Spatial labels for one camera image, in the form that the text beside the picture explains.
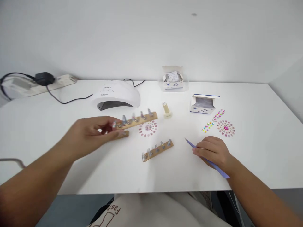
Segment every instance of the hand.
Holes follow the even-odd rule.
[[[230,154],[223,140],[212,136],[205,137],[199,142],[197,148],[193,148],[193,154],[199,156],[210,167],[212,165],[207,160],[212,161],[229,176],[232,174],[237,161]]]
[[[112,128],[114,121],[121,122],[109,116],[79,119],[52,150],[58,150],[61,156],[74,162],[124,133],[123,130]]]

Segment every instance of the purple tool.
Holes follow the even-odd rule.
[[[191,147],[193,147],[193,148],[196,147],[191,142],[189,142],[187,139],[185,139],[185,140],[186,140],[186,142],[188,142],[189,145],[191,145]],[[209,160],[207,160],[207,161],[209,162],[209,164],[211,164],[215,168],[215,170],[217,170],[221,174],[222,177],[224,177],[225,179],[229,178],[229,176],[223,170],[221,170],[215,163],[213,163],[212,161],[209,161]]]

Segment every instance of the power adapter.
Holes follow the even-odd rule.
[[[35,75],[34,81],[41,86],[47,86],[47,85],[53,84],[55,81],[55,78],[52,74],[43,72],[43,73],[37,73]]]

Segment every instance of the white table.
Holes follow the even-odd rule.
[[[93,93],[104,81],[79,80],[52,91],[66,102]],[[0,108],[2,158],[19,158],[30,164],[49,150],[79,118],[109,115],[131,117],[135,112],[158,114],[158,131],[150,136],[130,128],[128,138],[112,141],[74,163],[60,194],[134,193],[229,190],[227,181],[198,157],[184,137],[196,144],[205,136],[225,141],[232,155],[272,189],[302,188],[303,125],[267,84],[193,83],[189,91],[163,93],[157,82],[138,86],[139,108],[117,107],[99,111],[90,99],[66,105],[48,93],[14,100]],[[226,138],[217,128],[201,131],[214,114],[190,113],[192,94],[221,96],[216,109],[222,120],[233,123],[235,136]],[[163,118],[166,101],[173,117]],[[174,147],[142,162],[141,154],[160,141],[172,139]],[[14,175],[17,165],[0,162],[0,183]]]

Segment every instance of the uv nail lamp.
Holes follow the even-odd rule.
[[[132,85],[120,80],[104,83],[91,99],[93,105],[100,111],[119,106],[136,108],[140,106],[139,92]]]

